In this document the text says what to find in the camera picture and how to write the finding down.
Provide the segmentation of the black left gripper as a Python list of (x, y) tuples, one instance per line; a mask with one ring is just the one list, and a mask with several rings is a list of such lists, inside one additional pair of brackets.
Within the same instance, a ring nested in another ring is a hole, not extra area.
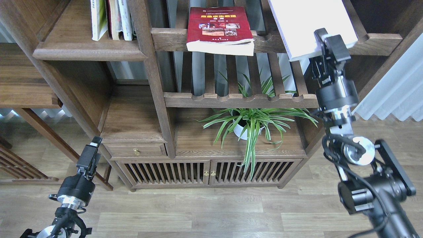
[(95, 190), (95, 184), (92, 182), (101, 154), (98, 154), (98, 148), (102, 142), (101, 137), (94, 137), (90, 144), (86, 145), (76, 163), (78, 174), (66, 177), (57, 193), (57, 200), (64, 203), (65, 196), (75, 197), (83, 202), (82, 206), (88, 206), (92, 194)]

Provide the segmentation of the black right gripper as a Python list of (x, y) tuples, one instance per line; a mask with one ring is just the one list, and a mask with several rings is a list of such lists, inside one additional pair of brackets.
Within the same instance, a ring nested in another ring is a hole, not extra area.
[(351, 59), (341, 35), (330, 36), (325, 28), (321, 28), (314, 31), (314, 36), (322, 52), (321, 56), (309, 59), (313, 79), (320, 87), (316, 90), (319, 109), (356, 106), (359, 98), (354, 81), (346, 78), (337, 80), (344, 75), (344, 65)]

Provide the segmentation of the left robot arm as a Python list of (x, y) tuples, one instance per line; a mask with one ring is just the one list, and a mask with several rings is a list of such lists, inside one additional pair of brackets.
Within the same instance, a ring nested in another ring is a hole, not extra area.
[(80, 238), (91, 234), (92, 228), (87, 228), (78, 215), (86, 212), (85, 207), (89, 205), (95, 190), (92, 180), (101, 158), (97, 153), (101, 141), (101, 137), (94, 137), (91, 143), (85, 146), (76, 164), (76, 175), (66, 177), (58, 193), (50, 194), (49, 199), (61, 203), (52, 224), (36, 233), (33, 233), (32, 229), (26, 229), (21, 235), (22, 238), (69, 238), (73, 233), (78, 233), (74, 229), (76, 225), (80, 228)]

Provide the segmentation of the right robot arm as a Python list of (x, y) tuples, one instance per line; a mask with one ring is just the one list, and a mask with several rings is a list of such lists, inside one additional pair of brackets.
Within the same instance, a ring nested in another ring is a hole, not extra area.
[(318, 80), (316, 116), (322, 119), (324, 157), (336, 167), (340, 202), (352, 215), (362, 213), (372, 228), (352, 235), (376, 233), (379, 238), (418, 238), (419, 234), (401, 206), (416, 189), (403, 167), (382, 140), (372, 142), (355, 135), (351, 108), (358, 104), (355, 83), (345, 77), (344, 65), (351, 59), (340, 35), (325, 28), (314, 31), (322, 54), (311, 58)]

